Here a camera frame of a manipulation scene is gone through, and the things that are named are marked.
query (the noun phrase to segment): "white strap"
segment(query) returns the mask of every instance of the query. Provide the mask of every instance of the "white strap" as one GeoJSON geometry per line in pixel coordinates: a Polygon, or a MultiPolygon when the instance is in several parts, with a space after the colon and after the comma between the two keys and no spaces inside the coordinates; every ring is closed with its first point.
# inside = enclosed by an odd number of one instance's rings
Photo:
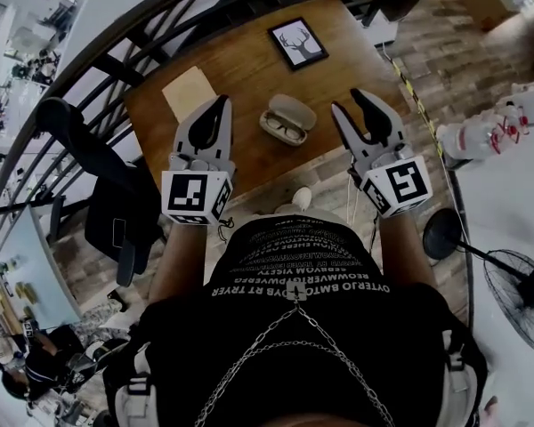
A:
{"type": "MultiPolygon", "coordinates": [[[[452,331],[443,331],[443,344],[449,353],[452,331]]],[[[477,375],[471,366],[463,364],[461,351],[449,355],[445,366],[443,396],[436,427],[465,427],[471,417],[477,396],[477,375]]]]}
{"type": "Polygon", "coordinates": [[[148,374],[150,375],[149,361],[146,359],[146,349],[149,347],[150,342],[144,343],[139,351],[134,356],[134,370],[137,375],[148,374]]]}
{"type": "Polygon", "coordinates": [[[146,377],[132,378],[118,390],[115,411],[119,427],[158,427],[156,387],[146,377]]]}

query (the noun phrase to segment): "black t-shirt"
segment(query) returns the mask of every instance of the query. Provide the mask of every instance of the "black t-shirt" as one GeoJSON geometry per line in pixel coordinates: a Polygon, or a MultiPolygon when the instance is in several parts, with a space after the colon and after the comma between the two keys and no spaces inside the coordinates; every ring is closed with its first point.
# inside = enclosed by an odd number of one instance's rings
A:
{"type": "MultiPolygon", "coordinates": [[[[150,341],[160,425],[196,422],[230,368],[295,307],[289,280],[307,294],[299,302],[305,314],[360,370],[396,426],[436,424],[447,358],[441,322],[458,323],[443,298],[423,285],[394,289],[352,230],[295,215],[245,225],[201,292],[142,316],[135,341],[150,341]]],[[[352,369],[305,316],[278,323],[255,350],[273,344],[243,363],[206,425],[249,427],[313,412],[384,425],[352,369]]]]}
{"type": "Polygon", "coordinates": [[[48,390],[63,383],[68,372],[66,365],[69,359],[74,354],[83,352],[79,339],[69,326],[58,327],[48,336],[57,348],[55,356],[44,350],[42,344],[35,339],[26,357],[24,370],[32,399],[38,399],[48,390]]]}

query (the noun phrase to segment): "yellow black tape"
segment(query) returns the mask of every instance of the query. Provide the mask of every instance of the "yellow black tape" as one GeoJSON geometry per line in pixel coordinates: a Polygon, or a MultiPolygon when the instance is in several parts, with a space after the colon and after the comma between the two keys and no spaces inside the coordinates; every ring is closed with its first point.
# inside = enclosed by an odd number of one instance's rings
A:
{"type": "Polygon", "coordinates": [[[438,153],[439,157],[441,158],[441,161],[443,161],[443,147],[441,146],[441,144],[437,140],[437,136],[435,136],[435,126],[433,125],[433,121],[429,117],[429,114],[427,114],[427,111],[425,110],[424,103],[421,102],[421,100],[417,96],[417,93],[414,90],[413,86],[411,85],[409,80],[401,72],[400,67],[398,67],[396,65],[395,61],[393,61],[393,59],[385,52],[385,49],[383,50],[383,52],[384,52],[384,57],[390,63],[392,63],[392,66],[393,66],[393,69],[395,70],[395,73],[398,75],[398,77],[401,79],[401,82],[408,89],[408,92],[411,95],[411,98],[413,98],[413,101],[416,102],[417,112],[419,113],[419,115],[421,116],[421,118],[423,119],[425,124],[427,125],[427,129],[429,130],[429,134],[431,134],[431,137],[433,139],[433,144],[435,144],[435,148],[437,149],[437,153],[438,153]]]}

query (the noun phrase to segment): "white plastic bottle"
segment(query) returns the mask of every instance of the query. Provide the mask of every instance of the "white plastic bottle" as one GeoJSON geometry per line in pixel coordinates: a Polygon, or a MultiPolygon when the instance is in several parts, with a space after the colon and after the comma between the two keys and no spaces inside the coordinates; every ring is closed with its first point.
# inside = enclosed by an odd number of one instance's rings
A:
{"type": "Polygon", "coordinates": [[[485,159],[508,147],[508,136],[498,124],[498,115],[467,119],[463,124],[440,125],[437,138],[443,150],[455,159],[485,159]]]}

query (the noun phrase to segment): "electric fan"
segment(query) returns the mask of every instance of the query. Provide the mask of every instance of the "electric fan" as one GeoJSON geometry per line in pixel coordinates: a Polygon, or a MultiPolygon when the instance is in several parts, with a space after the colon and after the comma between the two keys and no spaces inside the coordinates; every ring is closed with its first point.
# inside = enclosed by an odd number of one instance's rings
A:
{"type": "Polygon", "coordinates": [[[534,261],[512,250],[484,253],[460,240],[457,212],[441,209],[424,230],[424,250],[441,260],[458,246],[484,260],[484,275],[498,306],[518,335],[534,350],[534,261]]]}

